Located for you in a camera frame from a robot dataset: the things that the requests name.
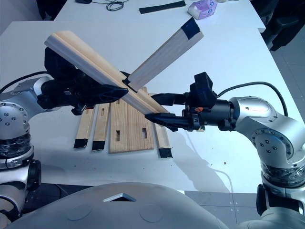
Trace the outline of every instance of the black electrical tape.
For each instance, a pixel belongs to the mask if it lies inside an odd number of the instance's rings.
[[[87,146],[88,140],[86,138],[76,139],[73,148],[85,148]]]
[[[141,14],[144,14],[144,13],[151,13],[151,12],[160,11],[160,10],[167,10],[170,8],[182,7],[182,6],[186,6],[184,0],[165,4],[165,5],[160,5],[160,6],[150,6],[150,7],[139,8],[139,10],[140,10]]]
[[[93,141],[92,151],[102,150],[105,148],[105,141]]]
[[[160,158],[168,158],[172,156],[172,150],[170,148],[161,148],[159,149]]]
[[[181,29],[184,31],[185,35],[188,39],[191,39],[197,33],[200,32],[200,28],[198,27],[197,23],[195,22],[194,18],[190,18],[182,27]]]

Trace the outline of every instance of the wooden frame piece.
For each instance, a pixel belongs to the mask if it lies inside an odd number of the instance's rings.
[[[60,31],[53,33],[45,44],[100,84],[128,88],[122,82],[126,79],[126,76],[73,32]],[[129,90],[122,99],[143,114],[168,113],[165,108],[141,89],[137,93]]]
[[[87,146],[93,123],[94,111],[95,108],[86,109],[82,112],[80,124],[75,137],[74,148],[84,148]]]
[[[110,104],[100,104],[96,117],[92,151],[102,150],[105,147]]]
[[[109,153],[147,149],[154,149],[152,123],[122,99],[112,103]]]
[[[173,157],[170,140],[168,139],[168,135],[166,132],[166,127],[156,123],[154,123],[154,127],[156,131],[157,145],[158,145],[160,157],[161,158]]]
[[[189,19],[157,51],[128,76],[128,86],[138,91],[193,47],[202,37],[203,34],[200,32],[194,18]]]

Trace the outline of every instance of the white table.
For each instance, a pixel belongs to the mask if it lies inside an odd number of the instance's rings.
[[[1,37],[0,84],[44,70],[43,43],[54,31],[73,31],[115,67],[131,73],[177,29],[141,22],[132,25],[124,22],[14,22]],[[204,38],[151,80],[147,84],[150,92],[188,92],[193,76],[203,71],[213,80],[217,93],[240,83],[268,81],[282,93],[289,115],[303,124],[257,29],[205,25],[201,30]],[[225,41],[219,33],[226,34]],[[264,98],[282,113],[275,93],[263,85],[228,92],[223,99],[246,95]],[[182,108],[168,107],[177,115]],[[173,159],[158,158],[157,149],[109,155],[109,137],[103,151],[91,152],[92,139],[86,149],[73,149],[80,117],[73,116],[70,109],[64,107],[30,120],[35,159],[42,162],[43,182],[98,185],[138,181],[177,190],[241,193],[255,193],[261,183],[256,149],[239,133],[221,132],[211,126],[206,127],[205,133],[168,131]]]
[[[164,5],[176,0],[129,0],[124,8],[110,12],[106,10],[105,4],[81,4],[75,0],[67,0],[62,10],[56,17],[56,21],[116,21],[116,22],[143,22],[143,23],[166,23],[182,25],[191,16],[187,13],[188,7],[194,2],[185,0],[187,6],[162,10],[153,13],[140,14],[139,8]],[[245,26],[258,28],[260,32],[265,30],[265,26],[249,0],[227,1],[218,3],[215,14],[211,17],[198,21],[204,25],[227,25]]]

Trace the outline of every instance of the black cable on table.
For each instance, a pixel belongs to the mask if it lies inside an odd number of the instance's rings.
[[[60,194],[61,194],[60,198],[62,198],[62,192],[64,192],[66,196],[69,195],[69,193],[65,189],[63,189],[60,185],[58,184],[54,184],[54,185],[60,190]]]
[[[97,3],[97,4],[106,4],[106,9],[108,11],[117,11],[120,10],[124,7],[124,3],[129,1],[129,0],[125,0],[125,1],[117,1],[117,0],[105,0],[107,2],[96,2],[93,1],[93,3]]]
[[[58,187],[57,184],[54,184],[54,185],[58,188],[58,190],[59,190],[59,199],[61,199],[61,197],[62,197],[61,187]]]

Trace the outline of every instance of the gray floor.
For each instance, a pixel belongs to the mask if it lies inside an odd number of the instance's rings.
[[[235,228],[244,221],[260,219],[255,205],[256,194],[195,191],[185,191],[185,194],[229,228]]]
[[[289,44],[271,54],[305,121],[305,26]]]

